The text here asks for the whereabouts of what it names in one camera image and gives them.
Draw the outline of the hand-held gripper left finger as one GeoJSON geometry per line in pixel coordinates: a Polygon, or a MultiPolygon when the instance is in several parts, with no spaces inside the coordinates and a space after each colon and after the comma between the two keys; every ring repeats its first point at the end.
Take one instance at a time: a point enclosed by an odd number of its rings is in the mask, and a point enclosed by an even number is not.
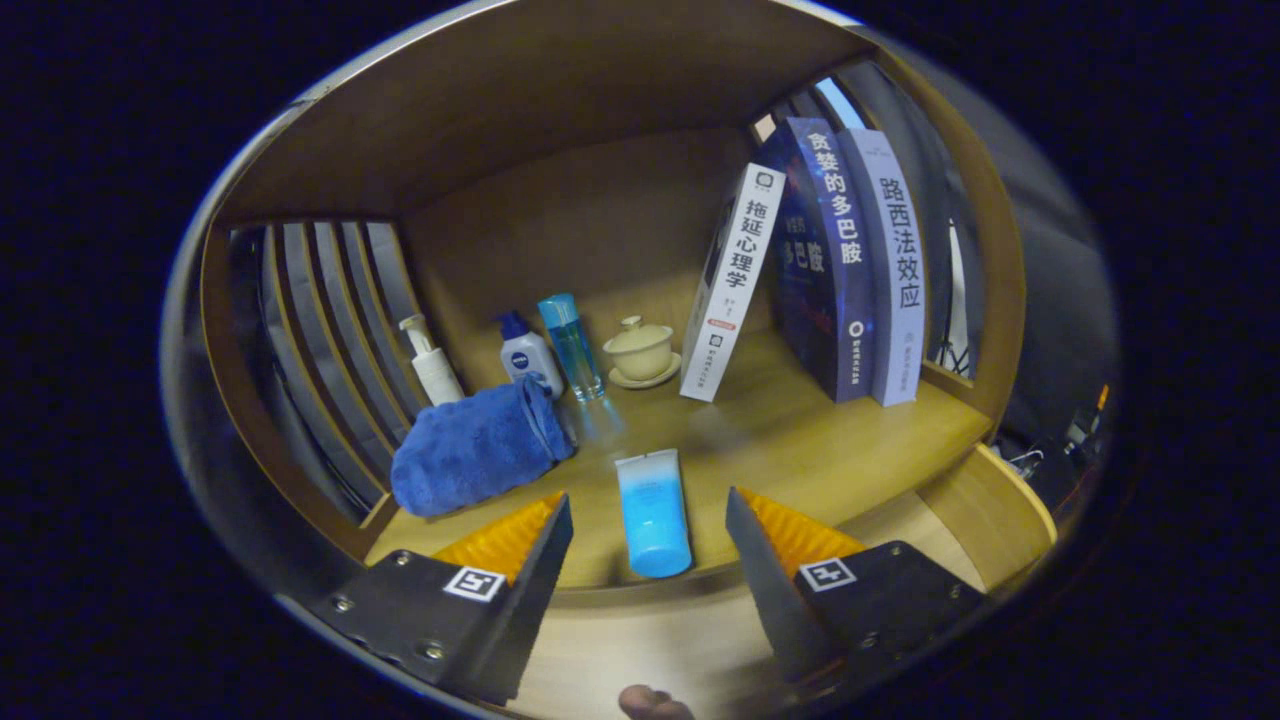
{"type": "Polygon", "coordinates": [[[307,612],[376,665],[503,706],[518,693],[572,538],[561,491],[434,555],[393,551],[307,612]]]}

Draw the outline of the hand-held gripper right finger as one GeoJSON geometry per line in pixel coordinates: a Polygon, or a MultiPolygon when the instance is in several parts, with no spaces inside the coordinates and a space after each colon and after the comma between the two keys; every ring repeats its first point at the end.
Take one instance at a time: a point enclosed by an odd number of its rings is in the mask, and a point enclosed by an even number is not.
{"type": "Polygon", "coordinates": [[[724,524],[780,670],[803,687],[869,691],[988,603],[906,542],[869,547],[749,489],[730,489],[724,524]]]}

